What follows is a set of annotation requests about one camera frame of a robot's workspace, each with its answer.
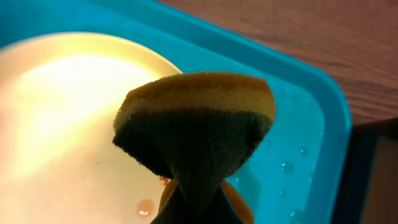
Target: tray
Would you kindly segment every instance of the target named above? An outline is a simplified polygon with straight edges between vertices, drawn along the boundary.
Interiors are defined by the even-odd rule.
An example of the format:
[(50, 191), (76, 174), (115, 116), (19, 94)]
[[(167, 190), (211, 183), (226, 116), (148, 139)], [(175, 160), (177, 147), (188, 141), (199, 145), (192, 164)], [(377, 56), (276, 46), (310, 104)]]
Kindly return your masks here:
[(265, 78), (278, 106), (275, 124), (228, 181), (256, 223), (330, 223), (352, 120), (339, 86), (319, 69), (148, 0), (3, 0), (0, 30), (0, 46), (56, 32), (98, 32), (142, 44), (183, 72)]

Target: white plate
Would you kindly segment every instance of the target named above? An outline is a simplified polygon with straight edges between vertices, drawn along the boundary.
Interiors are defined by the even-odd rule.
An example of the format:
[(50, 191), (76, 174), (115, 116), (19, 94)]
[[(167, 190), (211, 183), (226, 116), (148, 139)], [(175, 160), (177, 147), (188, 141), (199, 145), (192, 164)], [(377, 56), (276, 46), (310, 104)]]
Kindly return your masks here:
[[(176, 73), (157, 53), (101, 34), (2, 49), (0, 223), (150, 223), (164, 186), (113, 146), (112, 122), (129, 90)], [(152, 212), (139, 211), (142, 200)]]

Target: brown wooden surface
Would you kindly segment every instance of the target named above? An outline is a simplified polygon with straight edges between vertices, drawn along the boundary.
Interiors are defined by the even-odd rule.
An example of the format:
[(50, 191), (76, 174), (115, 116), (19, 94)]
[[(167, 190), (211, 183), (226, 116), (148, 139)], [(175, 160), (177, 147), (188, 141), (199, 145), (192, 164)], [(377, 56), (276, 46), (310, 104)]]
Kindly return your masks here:
[(161, 0), (323, 69), (355, 123), (398, 116), (398, 0)]

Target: wooden table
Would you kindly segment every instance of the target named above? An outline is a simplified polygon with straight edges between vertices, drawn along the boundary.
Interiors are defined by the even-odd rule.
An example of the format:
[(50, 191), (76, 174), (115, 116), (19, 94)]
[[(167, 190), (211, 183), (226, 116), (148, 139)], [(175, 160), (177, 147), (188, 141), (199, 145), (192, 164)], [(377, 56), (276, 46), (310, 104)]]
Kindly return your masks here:
[[(323, 69), (355, 124), (398, 117), (398, 0), (161, 0)], [(377, 152), (366, 224), (398, 223), (398, 149)]]

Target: blue tray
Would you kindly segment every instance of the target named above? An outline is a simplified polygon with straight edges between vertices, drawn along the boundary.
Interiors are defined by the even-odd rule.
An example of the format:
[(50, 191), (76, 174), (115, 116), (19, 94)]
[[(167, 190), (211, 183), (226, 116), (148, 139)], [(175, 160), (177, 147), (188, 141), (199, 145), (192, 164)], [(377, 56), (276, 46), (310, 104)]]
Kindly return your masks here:
[(228, 181), (254, 210), (256, 223), (330, 223), (352, 121), (342, 91), (327, 74), (155, 1), (0, 1), (0, 47), (65, 31), (135, 41), (184, 72), (265, 78), (277, 103), (275, 124)]

